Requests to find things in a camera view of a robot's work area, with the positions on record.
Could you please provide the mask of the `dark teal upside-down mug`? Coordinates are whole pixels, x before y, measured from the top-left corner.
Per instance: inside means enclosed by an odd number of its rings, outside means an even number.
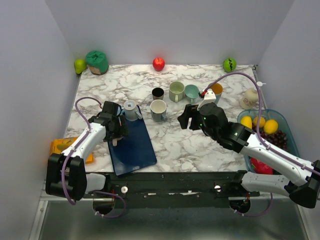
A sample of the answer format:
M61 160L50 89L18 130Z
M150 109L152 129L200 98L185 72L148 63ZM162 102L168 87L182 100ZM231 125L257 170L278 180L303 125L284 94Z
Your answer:
M151 117L155 122L167 121L167 104L161 100L153 100L150 104Z

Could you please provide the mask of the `pale green mug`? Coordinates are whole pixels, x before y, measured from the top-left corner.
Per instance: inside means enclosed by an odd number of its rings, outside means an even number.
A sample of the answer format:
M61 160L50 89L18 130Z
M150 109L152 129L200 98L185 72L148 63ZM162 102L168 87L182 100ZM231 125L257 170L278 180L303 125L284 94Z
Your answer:
M185 96L185 86L182 82L174 81L169 85L169 99L174 103L180 102Z

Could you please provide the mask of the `pink cup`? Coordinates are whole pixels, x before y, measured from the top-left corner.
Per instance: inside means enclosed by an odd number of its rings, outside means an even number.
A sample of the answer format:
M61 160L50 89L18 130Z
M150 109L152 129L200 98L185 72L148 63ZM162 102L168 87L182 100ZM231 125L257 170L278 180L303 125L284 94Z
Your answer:
M118 145L118 140L115 138L112 140L112 145L116 147Z

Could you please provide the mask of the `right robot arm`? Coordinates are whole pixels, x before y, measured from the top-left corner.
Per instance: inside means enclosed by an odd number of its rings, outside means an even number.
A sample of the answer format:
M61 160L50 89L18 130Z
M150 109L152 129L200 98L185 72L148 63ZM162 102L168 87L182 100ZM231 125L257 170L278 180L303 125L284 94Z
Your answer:
M230 183L230 191L267 192L289 197L294 203L313 209L320 194L320 162L311 162L261 139L258 133L237 122L228 121L215 103L198 107L187 104L177 118L182 129L202 130L225 149L253 157L276 170L278 175L247 172Z

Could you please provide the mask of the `light blue small mug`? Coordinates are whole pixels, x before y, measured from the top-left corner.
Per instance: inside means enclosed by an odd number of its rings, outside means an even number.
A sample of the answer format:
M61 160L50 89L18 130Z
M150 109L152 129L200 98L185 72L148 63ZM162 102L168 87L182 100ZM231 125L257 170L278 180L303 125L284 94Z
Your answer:
M122 116L124 114L125 110L124 107L122 105L118 106L118 110L117 110L117 116Z

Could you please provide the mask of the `teal mug with bird picture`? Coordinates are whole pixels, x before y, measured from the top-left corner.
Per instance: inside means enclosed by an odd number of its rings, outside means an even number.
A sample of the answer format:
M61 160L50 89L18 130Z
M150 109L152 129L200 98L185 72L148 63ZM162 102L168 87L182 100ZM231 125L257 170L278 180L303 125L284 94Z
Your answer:
M194 104L199 98L199 88L194 84L187 85L184 89L184 93L191 104Z

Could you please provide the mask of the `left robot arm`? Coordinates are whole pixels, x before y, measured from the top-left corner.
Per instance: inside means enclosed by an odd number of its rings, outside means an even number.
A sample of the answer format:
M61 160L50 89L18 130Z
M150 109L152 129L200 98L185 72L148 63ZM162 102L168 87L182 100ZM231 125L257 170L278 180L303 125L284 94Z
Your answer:
M111 185L100 173L86 173L85 161L101 142L113 146L129 130L121 106L105 101L101 112L86 120L87 127L82 134L61 153L49 156L46 170L45 192L48 195L65 197L74 205L86 193L95 192L104 198L110 194Z

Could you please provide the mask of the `brown striped mug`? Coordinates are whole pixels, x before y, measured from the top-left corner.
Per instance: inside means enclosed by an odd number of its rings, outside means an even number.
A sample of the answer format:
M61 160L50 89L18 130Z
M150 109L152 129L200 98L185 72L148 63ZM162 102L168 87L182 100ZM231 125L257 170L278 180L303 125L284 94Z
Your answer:
M156 87L151 91L153 100L163 100L164 99L164 90L161 87Z

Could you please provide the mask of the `blue mug with gold pattern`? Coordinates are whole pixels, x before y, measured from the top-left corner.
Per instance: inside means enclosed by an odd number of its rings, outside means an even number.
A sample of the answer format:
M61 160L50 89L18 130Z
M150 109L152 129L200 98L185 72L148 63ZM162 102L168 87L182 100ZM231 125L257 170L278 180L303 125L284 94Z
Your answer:
M215 104L217 105L223 93L223 86L219 83L215 83L210 87L210 89L215 94L215 97L216 97Z

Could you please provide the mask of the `grey upside-down mug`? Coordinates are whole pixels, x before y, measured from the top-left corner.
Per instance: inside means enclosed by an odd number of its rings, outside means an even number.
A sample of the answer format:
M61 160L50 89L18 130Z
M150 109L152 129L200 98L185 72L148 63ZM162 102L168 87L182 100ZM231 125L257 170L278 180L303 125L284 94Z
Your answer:
M143 116L134 100L127 100L124 105L124 116L128 121L142 120Z

